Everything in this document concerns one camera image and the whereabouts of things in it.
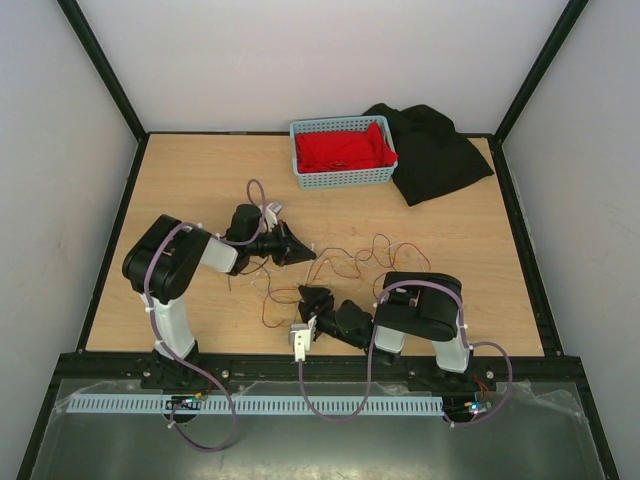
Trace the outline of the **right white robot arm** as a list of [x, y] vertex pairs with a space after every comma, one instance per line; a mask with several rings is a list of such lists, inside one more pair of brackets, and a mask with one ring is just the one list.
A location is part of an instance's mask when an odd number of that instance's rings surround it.
[[431, 342], [437, 376], [445, 387], [458, 389], [471, 379], [462, 284], [455, 277], [391, 271], [372, 312], [352, 300], [336, 306], [326, 287], [300, 286], [298, 291], [301, 321], [289, 327], [289, 345], [297, 361], [304, 361], [312, 343], [325, 334], [391, 365], [412, 336]]

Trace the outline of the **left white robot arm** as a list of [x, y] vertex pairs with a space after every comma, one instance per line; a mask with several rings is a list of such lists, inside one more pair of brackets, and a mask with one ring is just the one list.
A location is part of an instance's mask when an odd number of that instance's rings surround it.
[[207, 266], [237, 276], [254, 257], [278, 266], [314, 260], [287, 223], [278, 218], [280, 205], [239, 205], [229, 228], [219, 238], [203, 227], [161, 215], [126, 255], [123, 276], [142, 298], [156, 336], [154, 349], [169, 358], [164, 375], [177, 387], [194, 384], [199, 362], [187, 319], [185, 292], [197, 269]]

